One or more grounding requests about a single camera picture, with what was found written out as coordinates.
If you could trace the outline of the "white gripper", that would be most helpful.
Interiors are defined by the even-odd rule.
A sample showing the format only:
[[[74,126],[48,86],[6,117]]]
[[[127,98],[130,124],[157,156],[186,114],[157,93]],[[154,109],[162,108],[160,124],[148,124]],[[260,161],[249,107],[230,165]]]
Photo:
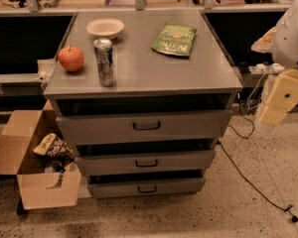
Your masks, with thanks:
[[[298,69],[280,73],[269,96],[269,105],[265,105],[259,114],[259,123],[266,126],[278,125],[298,104]]]

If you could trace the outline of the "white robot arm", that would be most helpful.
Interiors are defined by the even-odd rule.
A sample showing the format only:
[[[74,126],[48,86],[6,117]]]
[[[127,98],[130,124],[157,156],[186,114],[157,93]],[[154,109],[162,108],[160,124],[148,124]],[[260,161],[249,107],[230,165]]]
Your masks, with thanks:
[[[298,0],[251,49],[271,53],[273,61],[285,67],[285,71],[266,80],[256,111],[257,125],[273,128],[298,104]]]

